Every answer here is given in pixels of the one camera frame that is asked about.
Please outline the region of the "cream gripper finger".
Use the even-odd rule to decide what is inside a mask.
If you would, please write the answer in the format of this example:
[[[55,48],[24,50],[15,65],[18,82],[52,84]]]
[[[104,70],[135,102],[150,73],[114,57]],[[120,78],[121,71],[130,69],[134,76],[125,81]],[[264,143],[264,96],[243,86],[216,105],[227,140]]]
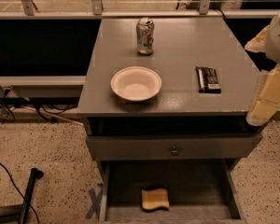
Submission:
[[[280,63],[270,72],[262,71],[256,88],[256,97],[246,115],[252,126],[262,126],[280,108]]]
[[[266,51],[266,41],[269,26],[264,27],[254,38],[245,44],[245,50],[259,53]]]

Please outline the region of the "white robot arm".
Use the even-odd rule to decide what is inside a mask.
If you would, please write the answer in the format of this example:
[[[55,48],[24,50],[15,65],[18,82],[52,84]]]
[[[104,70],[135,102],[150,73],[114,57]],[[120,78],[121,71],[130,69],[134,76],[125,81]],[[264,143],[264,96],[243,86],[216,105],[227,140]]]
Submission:
[[[246,116],[248,124],[262,126],[280,107],[280,11],[246,43],[245,50],[264,52],[269,60],[276,62],[273,70],[259,76],[256,98]]]

